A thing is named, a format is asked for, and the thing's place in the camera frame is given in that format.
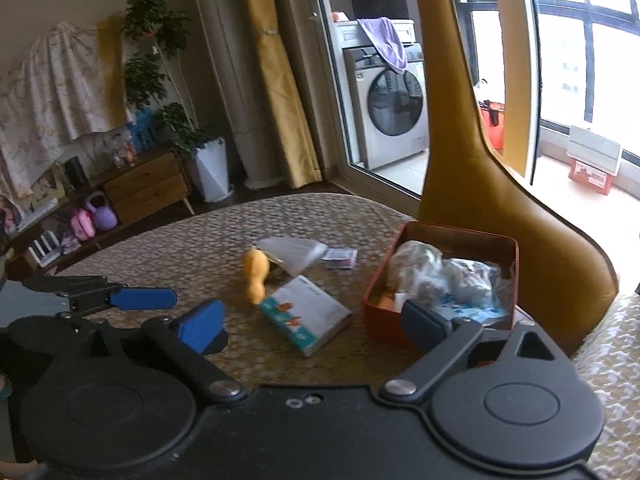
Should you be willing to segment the red rectangular tin box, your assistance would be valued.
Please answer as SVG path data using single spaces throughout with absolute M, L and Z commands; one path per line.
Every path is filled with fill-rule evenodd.
M 497 330 L 510 330 L 513 327 L 514 310 L 518 303 L 518 242 L 513 237 L 501 234 L 409 221 L 396 234 L 362 297 L 364 326 L 370 338 L 402 348 L 416 348 L 401 329 L 400 312 L 393 306 L 393 293 L 386 286 L 390 258 L 408 240 L 434 245 L 445 257 L 498 264 L 501 276 L 511 281 L 512 290 L 506 296 L 506 317 L 491 322 L 489 327 Z

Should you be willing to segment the pink kettlebell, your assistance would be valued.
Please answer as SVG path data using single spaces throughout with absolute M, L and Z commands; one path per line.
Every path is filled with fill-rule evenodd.
M 96 236 L 96 228 L 93 225 L 91 216 L 84 208 L 77 208 L 70 218 L 70 226 L 74 235 L 81 242 L 91 240 Z

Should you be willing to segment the crumpled plastic bags in box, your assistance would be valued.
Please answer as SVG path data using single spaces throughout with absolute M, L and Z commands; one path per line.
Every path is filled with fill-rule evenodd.
M 446 257 L 439 248 L 409 240 L 386 264 L 381 306 L 400 312 L 412 300 L 446 320 L 470 318 L 485 326 L 506 322 L 513 309 L 514 285 L 498 264 Z

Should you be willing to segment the purple kettlebell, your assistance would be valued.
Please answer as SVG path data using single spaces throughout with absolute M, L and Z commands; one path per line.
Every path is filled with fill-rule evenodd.
M 85 200 L 92 222 L 97 230 L 105 232 L 116 228 L 118 219 L 106 195 L 101 191 L 91 193 Z

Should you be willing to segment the wooden drawer cabinet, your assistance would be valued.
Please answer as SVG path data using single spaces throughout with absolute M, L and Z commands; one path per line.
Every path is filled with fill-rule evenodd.
M 189 200 L 192 186 L 175 148 L 143 152 L 132 164 L 99 174 L 96 185 L 104 191 L 122 226 L 176 203 L 183 203 L 191 216 L 195 214 Z

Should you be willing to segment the houndstooth sofa cushion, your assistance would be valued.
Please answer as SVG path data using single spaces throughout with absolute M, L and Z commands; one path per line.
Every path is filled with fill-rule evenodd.
M 573 362 L 599 397 L 605 425 L 589 467 L 601 479 L 637 479 L 639 464 L 639 296 L 618 295 Z

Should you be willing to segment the floral cloth cover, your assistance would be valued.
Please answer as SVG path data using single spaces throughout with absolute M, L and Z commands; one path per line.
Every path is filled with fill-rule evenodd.
M 129 117 L 120 21 L 57 24 L 1 83 L 1 194 L 29 196 L 70 144 Z

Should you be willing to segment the red crate on balcony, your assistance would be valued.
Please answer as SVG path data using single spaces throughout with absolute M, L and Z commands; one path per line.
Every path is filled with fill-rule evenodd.
M 614 181 L 612 174 L 574 158 L 570 160 L 568 176 L 570 180 L 604 196 L 610 194 Z

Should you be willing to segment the red bucket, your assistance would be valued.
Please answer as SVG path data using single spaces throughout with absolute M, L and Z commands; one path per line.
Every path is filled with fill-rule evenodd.
M 486 133 L 491 146 L 499 153 L 504 143 L 504 106 L 501 103 L 485 100 L 480 102 L 480 114 L 484 119 Z

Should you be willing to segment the white washing machine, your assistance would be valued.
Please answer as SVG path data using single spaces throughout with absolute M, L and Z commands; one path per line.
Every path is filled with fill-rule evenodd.
M 385 167 L 428 148 L 423 52 L 414 21 L 393 20 L 408 65 L 390 68 L 356 21 L 334 25 L 345 62 L 358 134 L 360 162 Z

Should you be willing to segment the yellow curtain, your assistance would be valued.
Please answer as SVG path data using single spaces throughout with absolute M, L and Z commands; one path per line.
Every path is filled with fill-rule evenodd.
M 291 188 L 302 188 L 320 182 L 322 173 L 314 141 L 280 35 L 276 0 L 246 2 L 288 184 Z

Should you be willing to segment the white box on crate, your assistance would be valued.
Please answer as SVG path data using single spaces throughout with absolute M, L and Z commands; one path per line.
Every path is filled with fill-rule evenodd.
M 590 130 L 570 126 L 566 152 L 568 157 L 584 162 L 613 177 L 616 177 L 620 171 L 622 146 Z

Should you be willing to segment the green potted tree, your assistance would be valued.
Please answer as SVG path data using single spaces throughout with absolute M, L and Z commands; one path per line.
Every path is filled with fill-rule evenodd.
M 180 54 L 186 50 L 190 21 L 167 0 L 127 0 L 122 22 L 124 38 L 136 48 L 124 65 L 127 104 L 149 112 L 156 136 L 174 144 L 184 159 L 194 159 L 216 139 L 188 110 L 193 101 Z

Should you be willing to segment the purple cloth on washer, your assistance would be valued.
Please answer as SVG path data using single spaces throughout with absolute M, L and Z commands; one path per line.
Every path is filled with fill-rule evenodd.
M 396 74 L 405 73 L 406 50 L 392 21 L 389 18 L 358 18 L 357 23 L 388 67 Z

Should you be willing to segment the white tower air conditioner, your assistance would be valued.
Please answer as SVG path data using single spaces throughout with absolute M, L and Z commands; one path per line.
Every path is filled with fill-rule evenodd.
M 245 0 L 196 0 L 233 141 L 252 190 L 282 182 Z

